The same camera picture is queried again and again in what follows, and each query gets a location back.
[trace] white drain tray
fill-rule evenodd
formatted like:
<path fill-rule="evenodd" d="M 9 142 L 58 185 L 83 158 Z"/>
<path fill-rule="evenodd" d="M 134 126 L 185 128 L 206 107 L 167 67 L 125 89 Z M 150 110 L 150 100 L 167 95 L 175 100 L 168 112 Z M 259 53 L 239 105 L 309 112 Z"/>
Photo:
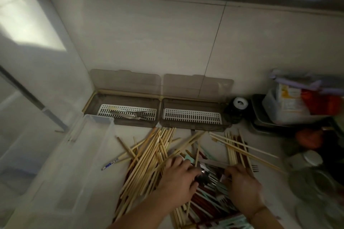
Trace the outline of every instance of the white drain tray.
<path fill-rule="evenodd" d="M 222 125 L 221 114 L 208 111 L 179 110 L 166 108 L 164 109 L 162 118 L 165 120 L 179 120 L 186 122 Z"/>
<path fill-rule="evenodd" d="M 113 117 L 113 118 L 122 118 L 125 119 L 124 117 L 120 117 L 114 114 L 109 113 L 111 110 L 108 109 L 109 106 L 113 106 L 117 108 L 117 112 L 122 113 L 122 114 L 128 114 L 128 111 L 146 111 L 148 114 L 147 120 L 149 121 L 154 121 L 157 116 L 157 109 L 152 109 L 152 108 L 142 108 L 142 107 L 131 107 L 131 106 L 123 106 L 123 105 L 111 105 L 111 104 L 102 104 L 101 107 L 99 108 L 99 111 L 97 115 L 99 116 L 104 116 L 104 117 Z"/>

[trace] wall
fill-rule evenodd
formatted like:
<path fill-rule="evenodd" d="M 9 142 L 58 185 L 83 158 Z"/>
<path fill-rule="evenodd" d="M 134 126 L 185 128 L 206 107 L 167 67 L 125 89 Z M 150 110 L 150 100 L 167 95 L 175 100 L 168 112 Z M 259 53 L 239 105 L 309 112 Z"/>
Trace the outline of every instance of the wall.
<path fill-rule="evenodd" d="M 0 65 L 44 104 L 81 110 L 92 82 L 50 0 L 0 0 Z"/>
<path fill-rule="evenodd" d="M 344 17 L 213 0 L 52 0 L 86 68 L 233 79 L 265 93 L 274 67 L 343 74 Z"/>

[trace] white countertop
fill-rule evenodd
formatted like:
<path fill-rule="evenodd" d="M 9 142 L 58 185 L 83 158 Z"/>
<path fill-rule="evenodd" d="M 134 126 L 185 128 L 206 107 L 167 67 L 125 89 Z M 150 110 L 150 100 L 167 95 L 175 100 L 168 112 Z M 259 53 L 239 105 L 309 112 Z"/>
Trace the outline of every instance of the white countertop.
<path fill-rule="evenodd" d="M 281 150 L 281 143 L 283 141 L 283 138 L 252 134 L 247 130 L 246 124 L 244 122 L 233 125 L 233 127 L 229 128 L 229 130 L 234 134 L 238 134 L 238 128 L 240 128 L 244 140 L 250 146 L 283 157 L 283 153 Z M 145 138 L 150 130 L 150 128 L 116 125 L 115 135 L 120 137 L 127 145 L 131 146 L 134 145 L 133 137 L 135 137 L 137 141 L 140 141 L 141 139 Z M 185 139 L 190 135 L 190 130 L 177 129 L 174 138 L 181 137 Z M 180 144 L 181 142 L 182 140 L 180 142 L 176 142 L 173 147 L 177 147 L 178 144 Z M 213 142 L 208 134 L 205 134 L 200 139 L 200 143 L 206 150 L 208 150 L 209 153 L 216 157 L 218 161 L 228 162 L 227 151 L 224 149 L 224 146 L 219 143 Z M 110 161 L 112 158 L 118 156 L 122 152 L 123 149 L 121 145 L 116 140 L 114 140 L 114 143 L 111 144 L 107 152 L 108 156 L 104 158 L 104 163 Z M 255 151 L 253 153 L 256 156 L 264 158 L 272 164 L 283 168 L 280 159 L 269 157 Z M 269 209 L 275 216 L 281 218 L 280 222 L 285 229 L 301 228 L 296 222 L 294 213 L 294 207 L 298 202 L 298 199 L 292 194 L 288 187 L 287 176 L 268 167 L 265 167 L 264 165 L 254 160 L 252 160 L 252 164 L 258 165 L 259 172 L 255 173 L 255 176 L 264 187 L 264 196 L 266 198 Z M 97 219 L 97 221 L 92 221 L 92 223 L 91 221 L 89 221 L 88 223 L 85 223 L 84 226 L 87 225 L 87 228 L 94 228 L 94 226 L 97 225 L 97 228 L 105 228 L 107 225 L 109 225 L 114 213 L 117 199 L 119 197 L 119 190 L 124 183 L 127 166 L 128 163 L 118 163 L 102 171 L 102 178 L 93 193 L 91 202 L 89 203 L 89 207 L 93 206 L 94 210 L 97 210 L 96 203 L 99 203 L 100 201 L 102 202 L 102 204 L 104 204 L 104 201 L 106 201 L 106 203 L 108 203 L 108 209 L 102 210 L 102 212 L 104 213 L 102 219 Z M 159 228 L 173 228 L 169 216 L 165 218 Z"/>

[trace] red package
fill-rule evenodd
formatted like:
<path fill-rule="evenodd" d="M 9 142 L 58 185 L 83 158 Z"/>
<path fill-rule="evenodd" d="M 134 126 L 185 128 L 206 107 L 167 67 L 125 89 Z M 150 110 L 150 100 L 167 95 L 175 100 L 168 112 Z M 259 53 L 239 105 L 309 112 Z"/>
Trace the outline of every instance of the red package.
<path fill-rule="evenodd" d="M 342 106 L 342 98 L 336 95 L 320 95 L 315 91 L 302 90 L 301 98 L 313 115 L 337 115 Z"/>

